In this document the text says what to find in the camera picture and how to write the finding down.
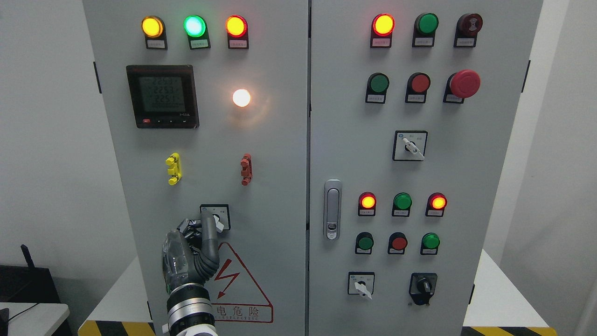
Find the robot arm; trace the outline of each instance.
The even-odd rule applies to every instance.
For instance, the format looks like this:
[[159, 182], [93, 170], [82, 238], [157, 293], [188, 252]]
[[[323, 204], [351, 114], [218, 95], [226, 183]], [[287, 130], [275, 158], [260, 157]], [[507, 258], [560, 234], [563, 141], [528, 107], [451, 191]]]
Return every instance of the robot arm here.
[[170, 336], [217, 336], [210, 295], [203, 287], [218, 270], [216, 220], [207, 211], [200, 221], [185, 219], [166, 235], [162, 248]]

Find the gray metal panel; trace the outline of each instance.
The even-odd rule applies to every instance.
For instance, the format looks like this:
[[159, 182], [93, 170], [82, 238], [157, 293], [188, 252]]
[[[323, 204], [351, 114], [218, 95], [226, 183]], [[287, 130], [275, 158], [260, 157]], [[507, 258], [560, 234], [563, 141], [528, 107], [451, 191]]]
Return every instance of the gray metal panel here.
[[[273, 323], [219, 322], [220, 333], [303, 335], [307, 1], [84, 0], [84, 5], [153, 321], [157, 326], [167, 321], [165, 233], [184, 218], [198, 218], [202, 203], [227, 203], [232, 229], [222, 240], [242, 258], [275, 315]], [[211, 49], [189, 50], [183, 19], [190, 14], [207, 22]], [[232, 14], [248, 22], [249, 50], [227, 48], [224, 23]], [[145, 49], [140, 23], [148, 15], [164, 21], [167, 51]], [[193, 65], [199, 129], [137, 129], [125, 73], [132, 64]], [[237, 88], [253, 96], [244, 109], [232, 104]], [[174, 151], [180, 153], [183, 177], [171, 187], [164, 160]], [[246, 152], [253, 156], [254, 175], [243, 187], [239, 163]], [[239, 278], [234, 286], [234, 297], [218, 300], [218, 286], [209, 283], [212, 302], [249, 300], [242, 286], [252, 287], [250, 281]]]
[[[343, 184], [342, 235], [310, 231], [310, 335], [460, 335], [485, 230], [527, 67], [541, 1], [312, 1], [310, 223], [320, 225], [324, 183]], [[416, 17], [433, 12], [433, 48], [412, 48]], [[396, 19], [392, 48], [370, 49], [372, 19]], [[458, 18], [480, 13], [476, 48], [453, 48]], [[476, 70], [480, 91], [463, 105], [442, 103], [448, 77]], [[368, 77], [388, 75], [384, 105], [364, 103]], [[431, 77], [425, 104], [405, 104], [409, 76]], [[429, 132], [424, 162], [393, 162], [396, 130]], [[377, 215], [357, 217], [358, 197], [377, 196]], [[409, 218], [391, 217], [392, 200], [413, 198]], [[425, 217], [427, 198], [447, 196], [443, 218]], [[372, 255], [355, 255], [362, 231], [375, 239]], [[406, 234], [406, 254], [388, 255], [389, 236]], [[437, 256], [421, 256], [425, 233], [441, 238]], [[367, 301], [347, 295], [349, 271], [374, 271]], [[411, 273], [438, 274], [430, 306], [409, 305]]]

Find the yellow and black hazard stripe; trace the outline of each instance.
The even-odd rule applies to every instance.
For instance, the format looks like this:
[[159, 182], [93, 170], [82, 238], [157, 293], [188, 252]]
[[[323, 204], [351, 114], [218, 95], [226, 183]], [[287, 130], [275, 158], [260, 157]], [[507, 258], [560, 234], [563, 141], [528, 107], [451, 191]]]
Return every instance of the yellow and black hazard stripe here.
[[464, 326], [460, 336], [558, 336], [558, 334], [552, 328]]
[[155, 336], [151, 322], [117, 322], [87, 320], [79, 328], [79, 336]]
[[[79, 336], [155, 336], [151, 322], [117, 322], [87, 320]], [[460, 336], [558, 336], [552, 328], [464, 326]]]

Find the white indicator light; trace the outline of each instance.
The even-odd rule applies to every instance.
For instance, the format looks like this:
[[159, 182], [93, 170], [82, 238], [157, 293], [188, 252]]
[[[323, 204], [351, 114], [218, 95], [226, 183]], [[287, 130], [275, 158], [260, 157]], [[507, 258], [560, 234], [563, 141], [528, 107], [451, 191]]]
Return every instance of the white indicator light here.
[[251, 102], [251, 94], [244, 88], [240, 88], [232, 94], [232, 101], [236, 106], [243, 108]]

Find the electrical hazard warning sign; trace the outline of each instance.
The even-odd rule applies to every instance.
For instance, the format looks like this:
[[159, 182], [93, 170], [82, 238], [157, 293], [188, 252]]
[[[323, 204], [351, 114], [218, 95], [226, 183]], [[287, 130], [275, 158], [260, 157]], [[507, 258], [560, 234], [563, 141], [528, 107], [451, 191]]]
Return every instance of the electrical hazard warning sign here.
[[273, 305], [241, 257], [226, 242], [220, 244], [220, 269], [206, 283], [216, 321], [272, 323]]

